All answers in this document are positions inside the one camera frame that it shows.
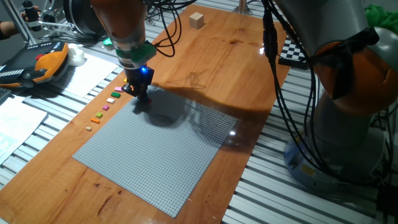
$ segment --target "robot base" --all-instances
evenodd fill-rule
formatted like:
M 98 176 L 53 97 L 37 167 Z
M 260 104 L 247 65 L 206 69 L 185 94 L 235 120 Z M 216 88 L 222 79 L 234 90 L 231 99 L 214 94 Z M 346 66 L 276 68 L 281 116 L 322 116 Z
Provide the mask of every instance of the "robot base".
M 373 180 L 376 177 L 373 172 L 378 167 L 382 154 L 385 151 L 384 133 L 378 129 L 369 129 L 366 139 L 357 148 L 337 148 L 331 144 L 320 142 L 317 139 L 319 150 L 327 161 L 329 167 L 340 176 L 356 181 Z M 305 150 L 303 142 L 299 142 L 300 148 L 311 159 L 311 155 Z M 292 176 L 301 184 L 311 190 L 321 193 L 333 193 L 347 187 L 347 184 L 337 181 L 334 177 L 324 174 L 310 165 L 301 155 L 299 149 L 290 141 L 285 148 L 285 164 Z

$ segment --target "white object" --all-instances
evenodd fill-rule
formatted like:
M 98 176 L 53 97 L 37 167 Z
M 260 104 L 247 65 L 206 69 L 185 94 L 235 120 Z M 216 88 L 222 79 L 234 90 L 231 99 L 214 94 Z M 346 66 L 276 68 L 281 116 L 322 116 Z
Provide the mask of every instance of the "white object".
M 205 17 L 202 14 L 195 12 L 189 17 L 189 25 L 192 28 L 200 29 L 205 25 Z
M 61 79 L 51 84 L 83 98 L 118 67 L 89 54 L 85 54 L 85 58 L 84 65 L 69 67 Z
M 107 100 L 106 100 L 108 103 L 114 103 L 114 99 L 112 99 L 112 98 L 108 98 Z
M 7 99 L 0 106 L 0 164 L 40 125 L 47 113 L 19 101 Z
M 81 66 L 85 63 L 85 53 L 80 49 L 77 44 L 68 44 L 69 51 L 69 65 L 70 66 Z

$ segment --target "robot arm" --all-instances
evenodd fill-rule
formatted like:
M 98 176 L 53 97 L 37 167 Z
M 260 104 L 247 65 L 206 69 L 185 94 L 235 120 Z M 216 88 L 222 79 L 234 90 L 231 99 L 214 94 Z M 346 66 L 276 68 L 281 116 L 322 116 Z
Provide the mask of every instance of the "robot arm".
M 360 0 L 276 3 L 339 110 L 363 116 L 395 102 L 398 37 L 386 29 L 369 28 Z
M 140 0 L 91 0 L 91 5 L 110 38 L 105 45 L 116 49 L 124 68 L 127 83 L 123 90 L 150 103 L 146 91 L 154 71 L 146 63 L 156 55 L 156 48 L 145 42 L 147 6 Z

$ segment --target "white paper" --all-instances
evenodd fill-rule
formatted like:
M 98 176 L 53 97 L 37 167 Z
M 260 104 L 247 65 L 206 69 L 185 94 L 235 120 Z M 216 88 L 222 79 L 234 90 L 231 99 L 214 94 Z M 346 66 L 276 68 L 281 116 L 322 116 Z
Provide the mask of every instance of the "white paper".
M 0 164 L 36 130 L 47 113 L 8 98 L 0 106 Z
M 118 66 L 98 57 L 85 54 L 86 62 L 79 67 L 69 66 L 61 79 L 51 84 L 70 93 L 85 97 Z

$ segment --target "wooden table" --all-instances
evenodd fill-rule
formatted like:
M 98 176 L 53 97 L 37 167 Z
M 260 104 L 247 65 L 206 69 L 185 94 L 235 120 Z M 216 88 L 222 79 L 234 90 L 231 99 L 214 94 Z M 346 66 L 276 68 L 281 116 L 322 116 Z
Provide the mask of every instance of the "wooden table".
M 206 25 L 199 30 L 189 26 L 188 18 L 194 12 L 205 15 Z M 175 57 L 158 54 L 149 62 L 155 69 L 153 83 L 240 121 L 236 135 L 217 153 L 177 217 L 166 215 L 72 158 L 131 100 L 122 94 L 104 112 L 101 124 L 90 122 L 114 87 L 123 84 L 122 72 L 0 191 L 1 218 L 18 224 L 221 221 L 274 104 L 274 81 L 267 58 L 259 53 L 260 19 L 189 6 L 181 20 L 183 33 Z M 276 26 L 281 49 L 285 32 Z M 154 42 L 163 38 L 164 32 Z M 278 65 L 277 70 L 282 83 L 289 68 Z

